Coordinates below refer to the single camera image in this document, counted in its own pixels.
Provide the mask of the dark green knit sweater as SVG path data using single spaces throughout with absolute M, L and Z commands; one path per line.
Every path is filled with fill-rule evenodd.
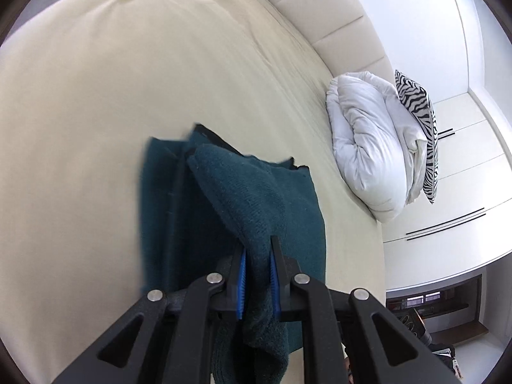
M 302 345 L 300 325 L 273 315 L 272 237 L 306 274 L 324 280 L 324 219 L 307 167 L 245 156 L 201 125 L 185 140 L 148 142 L 140 177 L 146 287 L 183 290 L 237 246 L 246 251 L 243 316 L 220 323 L 213 346 L 218 383 L 278 383 Z

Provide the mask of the dark tv cabinet shelf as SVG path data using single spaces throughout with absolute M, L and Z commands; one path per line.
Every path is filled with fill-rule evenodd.
M 389 286 L 386 297 L 404 312 L 415 308 L 435 343 L 451 344 L 463 383 L 481 383 L 493 359 L 485 325 L 489 276 L 485 268 L 429 283 Z

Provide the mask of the white folded duvet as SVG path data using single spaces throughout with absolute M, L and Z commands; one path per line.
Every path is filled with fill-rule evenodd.
M 345 183 L 379 222 L 396 218 L 423 190 L 427 137 L 417 119 L 368 71 L 334 77 L 325 104 Z

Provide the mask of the zebra print pillow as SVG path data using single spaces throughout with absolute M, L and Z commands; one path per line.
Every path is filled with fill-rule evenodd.
M 436 115 L 427 90 L 402 72 L 395 70 L 398 99 L 416 119 L 427 139 L 423 192 L 434 204 L 438 183 L 438 130 Z

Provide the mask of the beige bed sheet mattress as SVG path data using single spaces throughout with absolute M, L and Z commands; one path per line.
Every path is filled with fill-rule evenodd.
M 142 289 L 138 187 L 152 137 L 195 123 L 307 165 L 327 283 L 384 299 L 378 222 L 332 155 L 334 76 L 268 0 L 60 0 L 1 47 L 1 339 L 55 379 Z

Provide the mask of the cream padded headboard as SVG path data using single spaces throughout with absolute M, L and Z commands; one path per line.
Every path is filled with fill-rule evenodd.
M 333 76 L 369 71 L 388 82 L 394 72 L 359 0 L 268 0 L 324 61 Z

